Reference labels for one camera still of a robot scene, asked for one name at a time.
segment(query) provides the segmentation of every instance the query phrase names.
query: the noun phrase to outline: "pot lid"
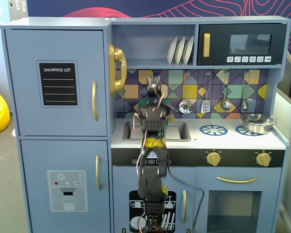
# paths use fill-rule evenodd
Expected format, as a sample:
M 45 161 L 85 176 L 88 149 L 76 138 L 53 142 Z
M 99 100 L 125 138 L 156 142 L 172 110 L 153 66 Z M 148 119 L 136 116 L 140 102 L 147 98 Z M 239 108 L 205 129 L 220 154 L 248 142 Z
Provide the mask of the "pot lid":
M 248 124 L 255 124 L 260 126 L 272 125 L 274 120 L 271 117 L 262 114 L 248 114 L 242 117 L 242 120 Z

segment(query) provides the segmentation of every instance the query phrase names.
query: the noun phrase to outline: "stove knob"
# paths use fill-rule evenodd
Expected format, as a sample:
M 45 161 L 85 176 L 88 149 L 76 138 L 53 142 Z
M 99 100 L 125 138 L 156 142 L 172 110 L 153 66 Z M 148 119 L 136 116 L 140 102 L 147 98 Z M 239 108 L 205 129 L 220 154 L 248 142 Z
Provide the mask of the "stove knob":
M 207 155 L 207 162 L 213 166 L 217 166 L 220 160 L 221 160 L 221 157 L 219 153 L 217 152 L 211 152 Z
M 268 166 L 270 164 L 271 157 L 268 153 L 262 152 L 257 156 L 257 163 L 261 166 Z

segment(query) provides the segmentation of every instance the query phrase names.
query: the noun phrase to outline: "geometric tile backsplash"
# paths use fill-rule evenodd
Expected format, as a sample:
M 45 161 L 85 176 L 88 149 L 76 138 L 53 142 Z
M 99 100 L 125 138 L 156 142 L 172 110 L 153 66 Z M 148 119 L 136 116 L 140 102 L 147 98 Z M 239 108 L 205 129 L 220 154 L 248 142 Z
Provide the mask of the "geometric tile backsplash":
M 232 103 L 228 111 L 221 108 L 224 98 L 224 88 L 227 87 L 227 78 L 224 87 L 225 71 L 209 70 L 209 77 L 205 85 L 205 70 L 129 70 L 124 88 L 115 94 L 117 117 L 132 118 L 133 113 L 138 111 L 138 101 L 147 93 L 146 80 L 148 76 L 160 75 L 162 79 L 162 93 L 172 106 L 177 108 L 175 118 L 238 118 L 239 115 L 249 113 L 263 113 L 267 90 L 268 69 L 249 70 L 250 77 L 245 77 L 244 87 L 247 87 L 246 99 L 248 110 L 241 109 L 243 97 L 243 69 L 230 69 L 227 99 Z M 206 89 L 208 100 L 211 102 L 211 112 L 201 113 L 201 102 L 205 99 Z M 192 103 L 192 112 L 182 114 L 178 106 L 186 98 Z

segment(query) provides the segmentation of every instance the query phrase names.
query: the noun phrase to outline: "gray cabinet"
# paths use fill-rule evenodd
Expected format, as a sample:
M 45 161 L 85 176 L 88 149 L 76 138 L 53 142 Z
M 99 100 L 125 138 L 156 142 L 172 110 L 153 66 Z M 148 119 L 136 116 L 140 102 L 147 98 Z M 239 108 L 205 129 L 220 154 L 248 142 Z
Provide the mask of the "gray cabinet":
M 21 146 L 33 233 L 110 233 L 107 141 Z
M 173 174 L 191 184 L 195 182 L 195 167 L 171 167 Z M 192 229 L 194 217 L 194 189 L 178 183 L 167 175 L 163 184 L 168 188 L 168 199 L 165 202 L 163 230 L 168 233 L 185 233 Z M 127 232 L 138 232 L 136 221 L 143 214 L 143 200 L 137 195 L 138 177 L 136 167 L 113 167 L 113 209 L 114 232 L 120 233 L 122 228 Z M 187 197 L 186 217 L 184 218 L 184 196 Z M 140 220 L 140 227 L 145 219 Z
M 102 31 L 6 30 L 6 41 L 21 136 L 107 136 Z
M 196 233 L 272 232 L 281 168 L 196 170 L 196 185 L 205 190 Z M 196 191 L 195 206 L 200 198 Z

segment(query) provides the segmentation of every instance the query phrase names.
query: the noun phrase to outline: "sink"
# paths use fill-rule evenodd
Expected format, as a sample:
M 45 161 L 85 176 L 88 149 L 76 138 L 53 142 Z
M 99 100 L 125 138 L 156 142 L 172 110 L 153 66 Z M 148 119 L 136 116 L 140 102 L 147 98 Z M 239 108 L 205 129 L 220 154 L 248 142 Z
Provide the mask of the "sink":
M 132 122 L 126 122 L 124 126 L 124 141 L 141 141 L 141 131 L 132 130 Z M 140 123 L 135 123 L 135 128 L 140 128 Z M 169 122 L 166 129 L 166 141 L 189 142 L 191 140 L 189 128 L 186 122 Z

